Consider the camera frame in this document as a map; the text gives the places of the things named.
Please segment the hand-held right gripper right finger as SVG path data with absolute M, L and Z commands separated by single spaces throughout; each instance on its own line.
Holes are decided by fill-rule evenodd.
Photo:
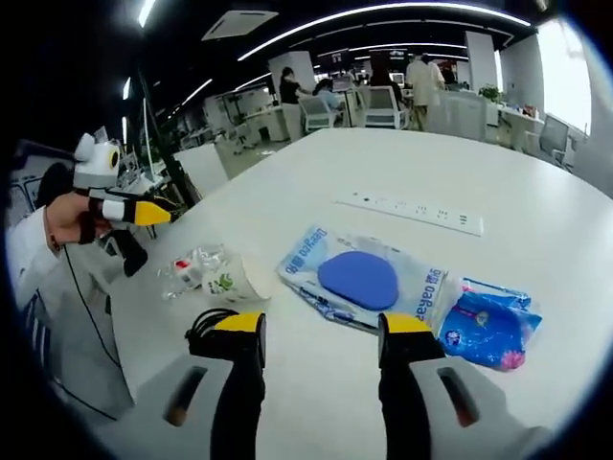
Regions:
M 508 411 L 505 393 L 473 365 L 447 356 L 428 325 L 378 317 L 378 397 L 390 459 L 528 459 L 551 440 Z

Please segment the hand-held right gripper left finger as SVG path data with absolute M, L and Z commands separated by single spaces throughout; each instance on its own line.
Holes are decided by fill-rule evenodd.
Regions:
M 206 310 L 186 354 L 140 389 L 128 414 L 131 459 L 253 459 L 265 396 L 265 315 Z

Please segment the person's left hand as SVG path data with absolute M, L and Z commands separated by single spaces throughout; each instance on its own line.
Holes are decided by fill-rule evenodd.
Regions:
M 58 196 L 44 210 L 48 246 L 58 251 L 68 243 L 89 243 L 108 232 L 110 224 L 89 209 L 90 198 L 76 193 Z

